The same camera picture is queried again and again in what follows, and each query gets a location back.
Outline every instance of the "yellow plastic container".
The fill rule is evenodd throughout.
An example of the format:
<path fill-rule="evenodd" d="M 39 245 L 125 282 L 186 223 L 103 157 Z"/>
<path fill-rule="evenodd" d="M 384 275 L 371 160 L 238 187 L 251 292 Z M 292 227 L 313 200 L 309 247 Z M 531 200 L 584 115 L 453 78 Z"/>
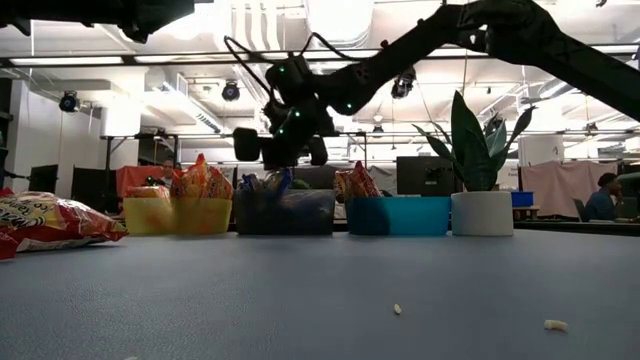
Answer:
<path fill-rule="evenodd" d="M 183 198 L 172 202 L 178 235 L 214 235 L 229 230 L 231 200 Z"/>
<path fill-rule="evenodd" d="M 174 232 L 175 216 L 168 198 L 125 198 L 122 202 L 131 235 L 167 235 Z"/>

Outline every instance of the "table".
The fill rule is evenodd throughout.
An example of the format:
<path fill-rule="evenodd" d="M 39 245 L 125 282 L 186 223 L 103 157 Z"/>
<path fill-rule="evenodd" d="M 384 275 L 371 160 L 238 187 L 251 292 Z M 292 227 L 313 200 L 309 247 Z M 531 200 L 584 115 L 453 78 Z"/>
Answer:
<path fill-rule="evenodd" d="M 520 206 L 513 208 L 513 215 L 516 220 L 537 220 L 540 206 Z"/>
<path fill-rule="evenodd" d="M 638 259 L 634 238 L 526 230 L 25 254 L 0 263 L 0 359 L 637 359 Z"/>

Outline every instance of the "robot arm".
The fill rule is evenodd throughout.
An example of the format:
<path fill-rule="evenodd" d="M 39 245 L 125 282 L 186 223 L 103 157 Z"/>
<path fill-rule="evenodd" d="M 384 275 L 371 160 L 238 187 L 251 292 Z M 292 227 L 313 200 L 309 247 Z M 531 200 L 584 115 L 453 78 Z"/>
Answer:
<path fill-rule="evenodd" d="M 480 30 L 483 25 L 486 31 Z M 355 114 L 380 87 L 447 43 L 511 64 L 536 66 L 640 121 L 640 91 L 636 89 L 640 72 L 562 33 L 533 0 L 479 0 L 441 6 L 376 55 L 329 75 L 312 74 L 302 56 L 275 64 L 267 78 L 284 104 L 265 108 L 265 114 L 277 124 L 273 138 L 262 139 L 259 145 L 265 167 L 295 165 L 315 134 L 331 133 L 327 106 L 343 115 Z M 246 152 L 254 156 L 238 156 L 242 147 L 251 147 L 251 141 L 235 132 L 234 138 L 239 160 L 257 159 L 258 142 L 253 141 L 255 150 Z"/>
<path fill-rule="evenodd" d="M 487 31 L 478 30 L 487 25 Z M 444 5 L 373 57 L 316 76 L 320 99 L 352 115 L 397 74 L 444 44 L 456 44 L 556 76 L 640 121 L 640 72 L 564 34 L 532 0 Z"/>

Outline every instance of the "blue box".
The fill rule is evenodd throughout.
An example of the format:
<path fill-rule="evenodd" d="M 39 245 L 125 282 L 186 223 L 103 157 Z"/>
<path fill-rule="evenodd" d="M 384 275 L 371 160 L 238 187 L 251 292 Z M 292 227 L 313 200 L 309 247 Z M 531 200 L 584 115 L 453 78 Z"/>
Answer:
<path fill-rule="evenodd" d="M 514 191 L 511 193 L 511 206 L 528 207 L 533 206 L 532 191 Z"/>
<path fill-rule="evenodd" d="M 354 235 L 443 236 L 449 230 L 451 198 L 355 198 L 346 210 Z"/>
<path fill-rule="evenodd" d="M 333 190 L 287 190 L 269 199 L 248 190 L 233 196 L 236 231 L 241 235 L 330 235 Z"/>

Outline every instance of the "red snack bag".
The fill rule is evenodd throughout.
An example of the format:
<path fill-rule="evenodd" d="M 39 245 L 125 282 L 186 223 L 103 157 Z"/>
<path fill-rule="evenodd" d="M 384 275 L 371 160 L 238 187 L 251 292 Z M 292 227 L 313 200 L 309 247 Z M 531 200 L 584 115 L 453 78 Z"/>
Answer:
<path fill-rule="evenodd" d="M 169 189 L 164 186 L 130 186 L 125 197 L 168 199 Z"/>
<path fill-rule="evenodd" d="M 338 195 L 344 196 L 345 201 L 354 197 L 381 196 L 375 181 L 361 161 L 356 163 L 353 170 L 336 171 L 334 189 Z"/>
<path fill-rule="evenodd" d="M 380 190 L 376 186 L 367 169 L 364 168 L 361 161 L 356 162 L 356 166 L 349 174 L 351 183 L 351 194 L 354 197 L 377 197 L 381 196 Z"/>
<path fill-rule="evenodd" d="M 233 198 L 233 185 L 231 185 L 231 182 L 216 167 L 209 167 L 209 174 L 207 192 L 203 197 L 231 200 Z"/>
<path fill-rule="evenodd" d="M 204 155 L 200 154 L 186 171 L 174 173 L 171 196 L 230 200 L 233 186 L 218 168 L 207 165 Z"/>
<path fill-rule="evenodd" d="M 117 221 L 73 200 L 25 192 L 0 198 L 0 259 L 16 252 L 118 241 L 127 230 Z M 14 245 L 7 245 L 11 238 Z"/>

